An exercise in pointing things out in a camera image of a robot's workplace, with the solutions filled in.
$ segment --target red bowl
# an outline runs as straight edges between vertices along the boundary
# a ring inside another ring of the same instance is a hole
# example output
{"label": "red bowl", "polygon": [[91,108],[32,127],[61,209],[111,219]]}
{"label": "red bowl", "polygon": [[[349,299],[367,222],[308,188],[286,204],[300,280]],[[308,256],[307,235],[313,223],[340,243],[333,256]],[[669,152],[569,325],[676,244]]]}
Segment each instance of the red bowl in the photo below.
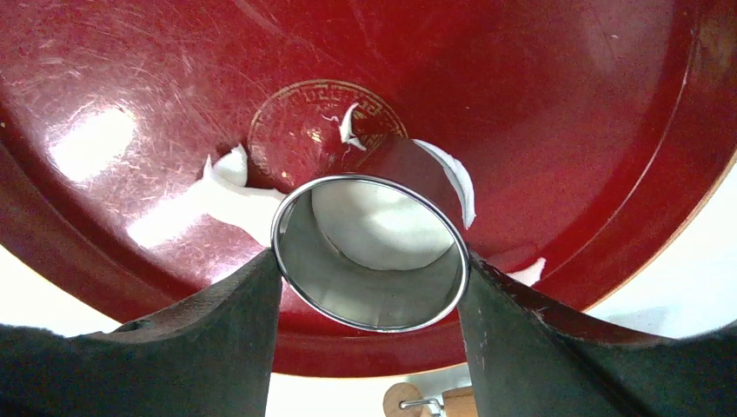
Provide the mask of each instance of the red bowl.
{"label": "red bowl", "polygon": [[[0,242],[119,321],[261,250],[190,209],[208,154],[288,192],[356,131],[437,144],[475,182],[470,247],[584,309],[647,263],[737,145],[734,2],[128,1],[3,7]],[[465,361],[457,316],[367,334],[284,290],[276,372]]]}

